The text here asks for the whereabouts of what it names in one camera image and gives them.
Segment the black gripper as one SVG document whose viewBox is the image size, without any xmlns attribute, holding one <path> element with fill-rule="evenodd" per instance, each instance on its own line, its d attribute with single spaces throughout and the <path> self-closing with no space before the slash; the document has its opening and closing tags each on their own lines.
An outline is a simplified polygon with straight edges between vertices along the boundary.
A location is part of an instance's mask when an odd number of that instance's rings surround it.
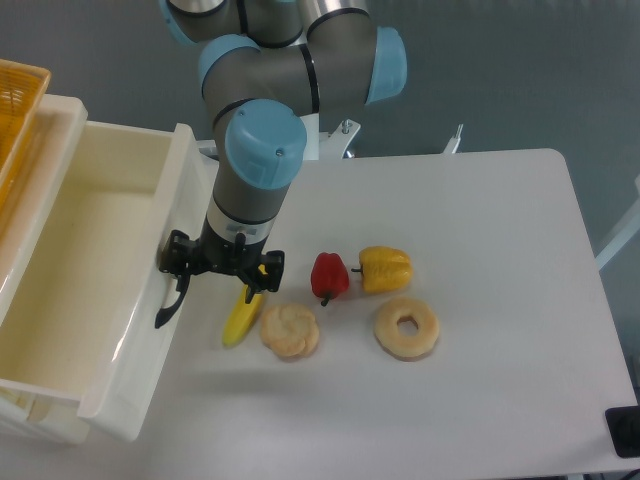
<svg viewBox="0 0 640 480">
<path fill-rule="evenodd" d="M 160 254 L 159 270 L 177 280 L 178 290 L 187 290 L 193 275 L 206 272 L 236 276 L 247 287 L 245 303 L 257 294 L 277 292 L 284 274 L 285 252 L 272 250 L 262 254 L 266 241 L 239 248 L 217 234 L 191 239 L 174 229 Z"/>
</svg>

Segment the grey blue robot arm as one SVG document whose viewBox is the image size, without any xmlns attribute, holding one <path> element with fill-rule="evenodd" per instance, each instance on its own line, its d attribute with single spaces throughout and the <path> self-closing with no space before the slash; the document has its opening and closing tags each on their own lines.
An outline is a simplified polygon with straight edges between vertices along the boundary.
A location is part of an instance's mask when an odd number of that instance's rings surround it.
<svg viewBox="0 0 640 480">
<path fill-rule="evenodd" d="M 185 294 L 205 272 L 276 291 L 284 255 L 264 246 L 307 144 L 304 118 L 398 95 L 404 42 L 363 1 L 163 1 L 171 33 L 200 45 L 198 78 L 218 172 L 197 239 L 171 233 L 160 268 Z"/>
</svg>

